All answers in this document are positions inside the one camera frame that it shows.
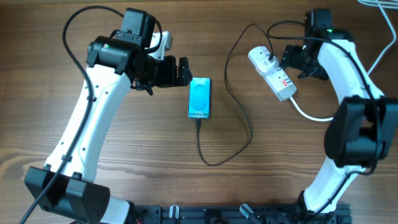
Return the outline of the smartphone with cyan screen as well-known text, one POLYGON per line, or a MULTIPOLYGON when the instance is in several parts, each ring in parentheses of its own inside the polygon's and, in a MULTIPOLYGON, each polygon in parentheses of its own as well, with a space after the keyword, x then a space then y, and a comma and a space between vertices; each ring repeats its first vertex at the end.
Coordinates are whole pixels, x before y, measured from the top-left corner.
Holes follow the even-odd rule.
POLYGON ((193 78, 189 87, 188 117, 208 119, 211 107, 211 79, 193 78))

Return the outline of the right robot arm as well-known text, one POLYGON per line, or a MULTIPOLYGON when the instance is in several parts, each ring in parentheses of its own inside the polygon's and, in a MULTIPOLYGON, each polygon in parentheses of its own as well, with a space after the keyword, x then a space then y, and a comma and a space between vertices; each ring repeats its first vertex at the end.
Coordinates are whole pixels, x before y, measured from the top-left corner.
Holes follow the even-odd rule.
POLYGON ((301 26, 303 45, 286 46, 282 68, 300 70, 300 78, 331 81, 339 101, 324 137, 326 159, 300 194, 300 219, 310 223, 334 215, 350 183, 359 175, 371 175, 388 155, 397 127, 397 99, 385 97, 374 85, 350 33, 333 28, 330 10, 308 11, 301 26))

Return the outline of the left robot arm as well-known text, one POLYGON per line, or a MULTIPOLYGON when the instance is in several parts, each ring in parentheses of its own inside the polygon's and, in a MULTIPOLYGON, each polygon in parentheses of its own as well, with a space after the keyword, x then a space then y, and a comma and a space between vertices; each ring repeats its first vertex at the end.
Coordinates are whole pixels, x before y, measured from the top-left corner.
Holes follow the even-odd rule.
POLYGON ((187 86, 188 59, 166 56, 171 38, 154 32, 160 22, 129 8, 120 29, 88 46, 83 87, 65 132, 43 168, 30 167, 24 182, 33 207, 74 223, 141 223, 130 201, 95 183, 99 155, 110 124, 129 90, 187 86))

